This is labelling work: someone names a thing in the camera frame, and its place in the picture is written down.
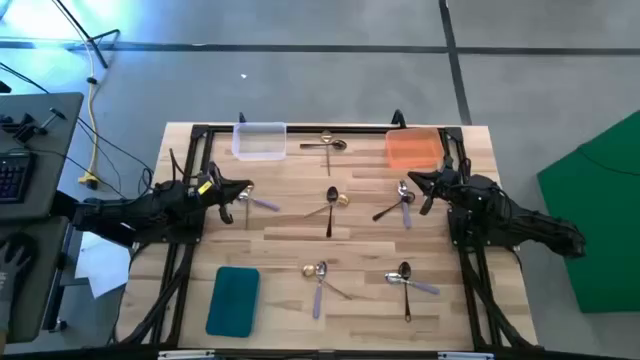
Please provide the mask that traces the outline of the dark gray desk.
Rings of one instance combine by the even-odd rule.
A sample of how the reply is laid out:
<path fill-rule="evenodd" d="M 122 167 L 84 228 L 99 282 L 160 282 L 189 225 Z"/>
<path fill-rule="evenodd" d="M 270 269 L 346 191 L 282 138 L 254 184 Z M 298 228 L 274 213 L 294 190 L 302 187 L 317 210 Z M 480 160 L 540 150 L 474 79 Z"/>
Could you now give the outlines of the dark gray desk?
<path fill-rule="evenodd" d="M 68 224 L 64 217 L 0 223 L 0 240 L 10 233 L 24 232 L 35 239 L 37 249 L 14 303 L 10 329 L 5 333 L 8 344 L 31 342 L 38 336 Z"/>
<path fill-rule="evenodd" d="M 0 95 L 0 153 L 30 152 L 36 156 L 24 201 L 0 204 L 0 223 L 49 214 L 83 100 L 79 92 Z M 66 120 L 55 120 L 47 135 L 35 135 L 26 144 L 13 138 L 25 113 L 43 123 L 51 115 L 51 107 L 62 112 Z"/>

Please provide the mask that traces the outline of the white metal bracket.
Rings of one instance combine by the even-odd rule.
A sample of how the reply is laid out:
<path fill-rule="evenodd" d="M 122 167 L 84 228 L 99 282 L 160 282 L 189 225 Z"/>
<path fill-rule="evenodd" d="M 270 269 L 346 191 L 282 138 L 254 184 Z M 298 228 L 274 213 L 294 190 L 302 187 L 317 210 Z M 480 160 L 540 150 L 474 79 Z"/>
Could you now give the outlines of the white metal bracket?
<path fill-rule="evenodd" d="M 438 360 L 495 360 L 492 353 L 442 351 L 437 353 Z"/>
<path fill-rule="evenodd" d="M 160 351 L 157 360 L 215 360 L 214 350 L 170 350 Z"/>

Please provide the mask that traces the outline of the black keyboard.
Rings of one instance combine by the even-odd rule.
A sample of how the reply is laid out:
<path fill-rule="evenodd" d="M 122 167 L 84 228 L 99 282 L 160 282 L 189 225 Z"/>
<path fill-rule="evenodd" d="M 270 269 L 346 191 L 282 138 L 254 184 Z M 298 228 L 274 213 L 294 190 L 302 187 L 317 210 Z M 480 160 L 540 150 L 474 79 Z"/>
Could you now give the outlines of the black keyboard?
<path fill-rule="evenodd" d="M 0 153 L 0 204 L 24 201 L 35 160 L 30 152 Z"/>

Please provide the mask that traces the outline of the black tripod stand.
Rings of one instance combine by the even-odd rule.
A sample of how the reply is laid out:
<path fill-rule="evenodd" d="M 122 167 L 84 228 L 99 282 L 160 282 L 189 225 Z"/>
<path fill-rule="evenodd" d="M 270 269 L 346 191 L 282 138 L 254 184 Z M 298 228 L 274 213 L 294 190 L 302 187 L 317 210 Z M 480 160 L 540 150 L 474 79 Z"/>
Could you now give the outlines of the black tripod stand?
<path fill-rule="evenodd" d="M 72 14 L 72 12 L 62 3 L 61 0 L 51 0 L 54 6 L 61 12 L 61 14 L 65 17 L 65 19 L 71 24 L 74 30 L 79 34 L 80 39 L 87 46 L 89 53 L 93 53 L 101 66 L 104 69 L 108 69 L 109 65 L 102 55 L 100 50 L 99 43 L 102 39 L 113 36 L 114 40 L 111 42 L 110 47 L 113 48 L 118 37 L 121 34 L 119 29 L 112 29 L 107 32 L 100 33 L 95 36 L 91 36 L 84 27 L 80 24 L 80 22 L 76 19 L 76 17 Z"/>

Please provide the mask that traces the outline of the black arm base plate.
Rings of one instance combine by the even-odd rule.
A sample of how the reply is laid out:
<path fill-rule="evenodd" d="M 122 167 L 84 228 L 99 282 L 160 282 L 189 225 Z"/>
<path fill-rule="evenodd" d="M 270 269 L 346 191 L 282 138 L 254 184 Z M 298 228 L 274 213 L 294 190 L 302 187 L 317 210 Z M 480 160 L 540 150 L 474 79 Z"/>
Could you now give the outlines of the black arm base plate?
<path fill-rule="evenodd" d="M 206 211 L 172 210 L 154 214 L 135 227 L 132 241 L 141 244 L 195 244 L 201 237 Z"/>
<path fill-rule="evenodd" d="M 522 233 L 499 218 L 481 213 L 475 215 L 470 210 L 453 206 L 447 212 L 451 241 L 455 246 L 474 245 L 513 248 L 527 241 Z"/>

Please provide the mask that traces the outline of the white paper sheet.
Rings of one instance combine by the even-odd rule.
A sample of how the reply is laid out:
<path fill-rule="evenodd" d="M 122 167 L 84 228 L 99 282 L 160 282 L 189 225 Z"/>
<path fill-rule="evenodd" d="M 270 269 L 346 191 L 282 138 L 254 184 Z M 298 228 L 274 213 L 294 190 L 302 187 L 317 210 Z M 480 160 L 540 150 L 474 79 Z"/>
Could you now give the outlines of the white paper sheet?
<path fill-rule="evenodd" d="M 75 278 L 87 279 L 96 299 L 128 282 L 130 263 L 128 248 L 83 232 Z"/>

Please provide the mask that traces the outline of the green panel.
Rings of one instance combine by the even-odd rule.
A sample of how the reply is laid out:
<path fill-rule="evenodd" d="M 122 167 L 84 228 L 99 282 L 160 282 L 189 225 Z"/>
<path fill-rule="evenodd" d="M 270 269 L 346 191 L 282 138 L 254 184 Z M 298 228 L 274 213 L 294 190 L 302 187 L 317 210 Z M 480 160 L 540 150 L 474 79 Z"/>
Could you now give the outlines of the green panel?
<path fill-rule="evenodd" d="M 547 211 L 586 255 L 565 265 L 583 313 L 640 313 L 640 110 L 537 174 Z"/>

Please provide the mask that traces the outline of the teal plastic bin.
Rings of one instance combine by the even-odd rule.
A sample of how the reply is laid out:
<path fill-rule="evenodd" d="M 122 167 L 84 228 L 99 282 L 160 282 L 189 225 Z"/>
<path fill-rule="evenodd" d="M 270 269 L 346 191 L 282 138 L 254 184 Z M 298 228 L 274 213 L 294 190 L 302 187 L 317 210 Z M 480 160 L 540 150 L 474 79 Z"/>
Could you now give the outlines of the teal plastic bin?
<path fill-rule="evenodd" d="M 222 266 L 216 272 L 205 331 L 211 336 L 247 338 L 253 331 L 260 290 L 255 268 Z"/>

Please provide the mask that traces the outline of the person's gray gloved hand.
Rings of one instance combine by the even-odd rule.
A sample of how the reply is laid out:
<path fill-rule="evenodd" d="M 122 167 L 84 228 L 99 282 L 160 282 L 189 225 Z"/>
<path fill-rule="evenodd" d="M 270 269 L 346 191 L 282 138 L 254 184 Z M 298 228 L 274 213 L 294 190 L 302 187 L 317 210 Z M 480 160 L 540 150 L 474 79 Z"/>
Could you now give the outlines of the person's gray gloved hand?
<path fill-rule="evenodd" d="M 24 232 L 0 240 L 0 332 L 9 332 L 14 303 L 36 257 L 36 241 Z"/>

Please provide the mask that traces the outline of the black desk clamp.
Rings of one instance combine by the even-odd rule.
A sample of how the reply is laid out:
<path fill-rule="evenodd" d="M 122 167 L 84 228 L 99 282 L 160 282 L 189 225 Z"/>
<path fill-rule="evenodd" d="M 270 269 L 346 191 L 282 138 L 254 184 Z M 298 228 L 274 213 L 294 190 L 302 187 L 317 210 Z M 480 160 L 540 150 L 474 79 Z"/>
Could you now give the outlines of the black desk clamp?
<path fill-rule="evenodd" d="M 35 135 L 47 135 L 48 127 L 57 119 L 66 120 L 66 116 L 59 110 L 51 107 L 51 115 L 43 123 L 37 123 L 35 118 L 25 113 L 23 119 L 14 132 L 13 138 L 20 143 L 26 144 Z"/>

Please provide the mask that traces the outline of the black aluminium table frame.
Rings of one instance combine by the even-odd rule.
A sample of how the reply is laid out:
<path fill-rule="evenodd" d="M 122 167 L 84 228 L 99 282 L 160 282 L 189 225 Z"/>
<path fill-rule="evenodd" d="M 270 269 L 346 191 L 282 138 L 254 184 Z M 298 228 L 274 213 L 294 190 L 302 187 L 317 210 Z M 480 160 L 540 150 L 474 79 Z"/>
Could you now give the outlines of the black aluminium table frame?
<path fill-rule="evenodd" d="M 426 216 L 410 208 L 412 227 L 392 209 L 397 185 L 406 174 L 391 169 L 385 156 L 383 125 L 332 126 L 347 148 L 326 154 L 318 147 L 319 124 L 293 125 L 287 154 L 280 161 L 241 161 L 231 151 L 228 125 L 170 123 L 164 129 L 155 176 L 167 180 L 173 161 L 199 164 L 209 152 L 223 174 L 254 182 L 255 198 L 273 202 L 279 212 L 254 205 L 245 229 L 244 205 L 230 207 L 234 223 L 224 224 L 216 209 L 207 212 L 183 301 L 165 310 L 162 334 L 175 333 L 181 348 L 283 350 L 469 350 L 473 346 L 459 257 L 448 234 L 447 210 L 436 202 Z M 326 237 L 329 187 L 350 202 L 334 207 L 332 237 Z M 325 280 L 352 297 L 323 285 L 320 318 L 313 318 L 317 280 L 301 273 L 304 265 L 325 261 Z M 440 289 L 433 295 L 408 286 L 412 321 L 405 321 L 404 286 L 384 275 L 411 266 L 410 280 Z M 253 331 L 247 338 L 211 336 L 205 331 L 217 270 L 255 268 L 260 290 Z"/>

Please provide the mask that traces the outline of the clear plastic bin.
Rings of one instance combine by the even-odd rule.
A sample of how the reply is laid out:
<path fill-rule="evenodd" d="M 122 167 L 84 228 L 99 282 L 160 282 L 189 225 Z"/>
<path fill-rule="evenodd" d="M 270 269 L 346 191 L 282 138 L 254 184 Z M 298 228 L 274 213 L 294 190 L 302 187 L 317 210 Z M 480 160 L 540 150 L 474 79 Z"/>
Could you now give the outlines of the clear plastic bin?
<path fill-rule="evenodd" d="M 241 161 L 280 161 L 286 157 L 287 125 L 283 122 L 237 123 L 232 154 Z"/>

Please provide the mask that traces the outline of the purple-handled silver spoon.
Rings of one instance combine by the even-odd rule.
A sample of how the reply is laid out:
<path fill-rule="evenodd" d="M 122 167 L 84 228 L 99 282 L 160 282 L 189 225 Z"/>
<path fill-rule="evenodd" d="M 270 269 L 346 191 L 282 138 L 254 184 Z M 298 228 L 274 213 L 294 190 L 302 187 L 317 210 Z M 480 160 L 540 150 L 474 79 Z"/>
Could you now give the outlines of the purple-handled silver spoon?
<path fill-rule="evenodd" d="M 410 280 L 409 278 L 404 278 L 399 273 L 386 273 L 384 275 L 384 278 L 389 284 L 392 285 L 407 285 L 433 295 L 440 294 L 439 288 L 430 284 L 415 282 L 413 280 Z"/>
<path fill-rule="evenodd" d="M 248 203 L 255 204 L 257 206 L 270 209 L 271 211 L 279 212 L 280 207 L 272 202 L 266 200 L 260 200 L 251 196 L 249 191 L 243 191 L 239 194 L 238 199 L 240 201 L 245 201 Z"/>
<path fill-rule="evenodd" d="M 406 229 L 410 229 L 412 227 L 412 222 L 411 222 L 410 213 L 409 213 L 409 205 L 413 197 L 404 180 L 399 181 L 398 193 L 400 195 L 401 204 L 402 204 L 403 224 Z"/>
<path fill-rule="evenodd" d="M 313 318 L 318 320 L 320 318 L 321 313 L 321 302 L 322 302 L 322 290 L 324 279 L 327 271 L 327 263 L 325 261 L 319 262 L 315 266 L 315 277 L 317 280 L 316 291 L 314 295 L 314 307 L 313 307 Z"/>

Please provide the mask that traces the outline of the orange plastic bin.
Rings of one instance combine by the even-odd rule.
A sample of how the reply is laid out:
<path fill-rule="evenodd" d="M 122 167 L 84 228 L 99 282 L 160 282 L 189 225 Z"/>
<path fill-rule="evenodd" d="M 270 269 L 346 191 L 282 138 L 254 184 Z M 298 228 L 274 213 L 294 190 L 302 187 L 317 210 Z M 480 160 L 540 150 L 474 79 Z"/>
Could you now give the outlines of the orange plastic bin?
<path fill-rule="evenodd" d="M 385 135 L 388 165 L 395 169 L 436 168 L 444 150 L 437 128 L 390 130 Z"/>

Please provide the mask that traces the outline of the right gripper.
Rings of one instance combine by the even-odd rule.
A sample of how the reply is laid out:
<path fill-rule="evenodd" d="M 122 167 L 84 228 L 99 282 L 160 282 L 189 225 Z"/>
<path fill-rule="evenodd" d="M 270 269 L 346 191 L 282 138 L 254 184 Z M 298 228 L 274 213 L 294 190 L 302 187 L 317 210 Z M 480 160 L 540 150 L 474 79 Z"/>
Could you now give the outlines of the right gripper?
<path fill-rule="evenodd" d="M 409 171 L 407 176 L 417 185 L 417 187 L 422 191 L 424 195 L 424 202 L 419 211 L 421 215 L 427 215 L 434 203 L 436 198 L 442 200 L 448 200 L 451 197 L 451 193 L 453 191 L 461 190 L 466 187 L 466 185 L 462 182 L 462 175 L 454 170 L 449 169 L 452 172 L 451 176 L 451 186 L 449 187 L 446 196 L 444 198 L 438 198 L 433 195 L 435 188 L 435 180 L 437 179 L 438 173 L 440 171 L 434 172 L 417 172 L 417 171 Z"/>

